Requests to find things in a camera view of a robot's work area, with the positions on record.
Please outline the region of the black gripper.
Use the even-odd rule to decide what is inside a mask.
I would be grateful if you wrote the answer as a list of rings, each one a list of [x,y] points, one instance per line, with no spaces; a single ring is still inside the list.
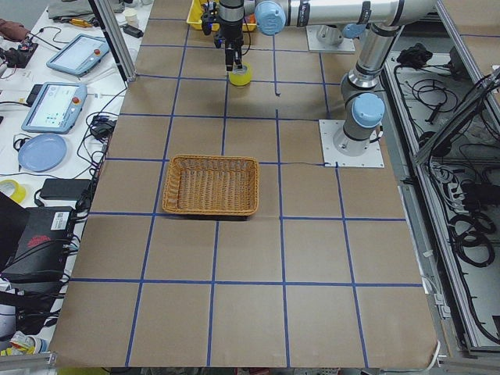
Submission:
[[[234,73],[242,69],[241,49],[243,46],[243,23],[244,19],[236,21],[217,18],[220,28],[216,34],[216,47],[221,48],[224,44],[226,71],[233,70]]]

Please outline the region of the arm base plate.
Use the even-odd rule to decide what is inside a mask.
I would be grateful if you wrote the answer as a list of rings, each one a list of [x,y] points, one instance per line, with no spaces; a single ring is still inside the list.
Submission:
[[[323,164],[327,167],[384,168],[384,159],[373,130],[365,141],[353,141],[344,132],[344,120],[319,120]]]
[[[344,38],[336,27],[312,25],[306,27],[310,52],[353,55],[355,44],[352,39]]]

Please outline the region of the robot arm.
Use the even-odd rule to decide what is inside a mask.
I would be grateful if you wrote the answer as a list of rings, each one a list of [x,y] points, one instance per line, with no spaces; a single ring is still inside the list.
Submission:
[[[266,36],[280,33],[287,26],[331,26],[367,32],[355,67],[341,84],[343,96],[371,92],[378,84],[383,65],[400,30],[427,15],[433,1],[213,1],[202,15],[202,29],[210,34],[213,24],[220,28],[214,37],[217,48],[225,52],[230,82],[245,86],[252,79],[249,65],[243,63],[243,23],[254,15],[259,31]]]

